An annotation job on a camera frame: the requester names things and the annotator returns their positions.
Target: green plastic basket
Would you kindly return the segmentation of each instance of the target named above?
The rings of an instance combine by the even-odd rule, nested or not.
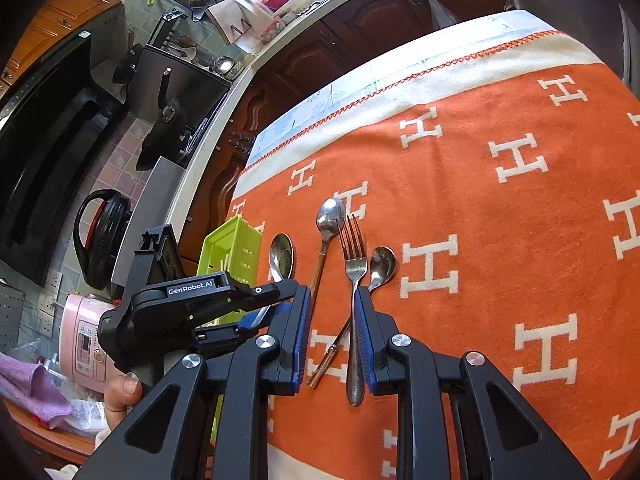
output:
[[[258,258],[262,233],[251,227],[240,215],[223,223],[204,239],[197,275],[227,270],[231,277],[249,286],[256,285]],[[230,312],[214,321],[215,324],[233,323],[244,312]],[[211,430],[211,441],[215,443],[223,396],[218,399]]]

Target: orange stitching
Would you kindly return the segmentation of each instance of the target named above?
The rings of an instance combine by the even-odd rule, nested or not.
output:
[[[330,119],[333,119],[334,117],[337,117],[341,113],[343,113],[343,112],[345,112],[347,110],[350,110],[350,108],[353,108],[354,106],[357,106],[357,105],[363,103],[364,101],[366,101],[366,100],[368,100],[368,99],[370,99],[372,97],[375,97],[376,95],[382,94],[382,92],[384,92],[386,90],[389,90],[390,88],[398,86],[399,84],[402,84],[402,83],[406,83],[407,81],[409,81],[411,79],[415,79],[417,77],[423,76],[423,75],[428,74],[430,72],[434,72],[435,70],[439,70],[439,69],[445,68],[447,66],[455,65],[455,64],[460,63],[460,62],[465,62],[465,61],[470,61],[472,59],[477,59],[479,57],[490,56],[491,54],[496,54],[496,53],[501,52],[503,50],[507,50],[508,48],[512,48],[514,46],[521,46],[521,45],[523,45],[525,43],[528,43],[529,41],[536,40],[537,38],[542,38],[544,36],[550,36],[551,34],[566,35],[564,32],[561,32],[560,30],[543,30],[541,32],[534,32],[533,34],[529,34],[528,36],[525,36],[524,38],[519,38],[518,40],[512,40],[512,41],[508,41],[507,43],[502,43],[500,45],[492,46],[492,47],[487,48],[485,50],[481,50],[480,52],[476,52],[474,54],[467,54],[466,56],[459,57],[459,58],[453,59],[451,61],[447,61],[446,63],[440,64],[438,66],[433,66],[431,68],[428,68],[427,70],[423,70],[422,72],[411,74],[410,76],[407,76],[404,79],[401,79],[400,81],[396,81],[395,83],[391,83],[390,85],[387,85],[384,88],[376,90],[375,92],[373,92],[373,93],[371,93],[369,95],[366,95],[364,97],[361,97],[361,98],[355,100],[353,103],[349,103],[348,105],[343,106],[342,108],[336,110],[335,112],[330,113],[329,115],[327,115],[326,117],[320,119],[319,121],[307,126],[303,130],[300,130],[293,137],[285,140],[282,144],[277,145],[275,148],[273,148],[272,150],[268,151],[263,156],[261,156],[254,163],[252,163],[252,164],[248,165],[246,168],[244,168],[244,170],[241,171],[240,176],[244,175],[252,167],[254,167],[257,164],[259,164],[260,162],[264,161],[266,158],[270,157],[271,155],[276,153],[278,150],[282,149],[284,146],[287,146],[290,142],[294,141],[295,139],[303,136],[307,132],[310,132],[314,128],[317,128],[318,126],[320,126],[321,124],[324,124],[325,122],[329,121]]]

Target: electrical outlet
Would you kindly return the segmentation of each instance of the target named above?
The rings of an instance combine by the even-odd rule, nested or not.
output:
[[[38,310],[44,312],[45,314],[49,314],[50,316],[55,316],[56,298],[57,295],[54,295],[53,292],[43,290],[40,293],[40,298],[38,299]]]
[[[53,332],[53,316],[41,310],[38,311],[38,332],[47,337]]]
[[[62,272],[59,272],[55,269],[49,269],[47,273],[47,278],[44,282],[45,290],[53,292],[56,297],[58,296],[58,291],[60,290],[60,283],[62,282]]]

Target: perforated panel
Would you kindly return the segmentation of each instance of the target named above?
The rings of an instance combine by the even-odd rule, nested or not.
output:
[[[0,284],[0,352],[7,352],[18,342],[24,292]]]

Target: pink rice cooker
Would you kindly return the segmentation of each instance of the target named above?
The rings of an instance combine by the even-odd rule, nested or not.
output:
[[[104,393],[109,379],[123,375],[98,344],[98,323],[113,305],[70,294],[60,324],[60,370],[77,384]]]

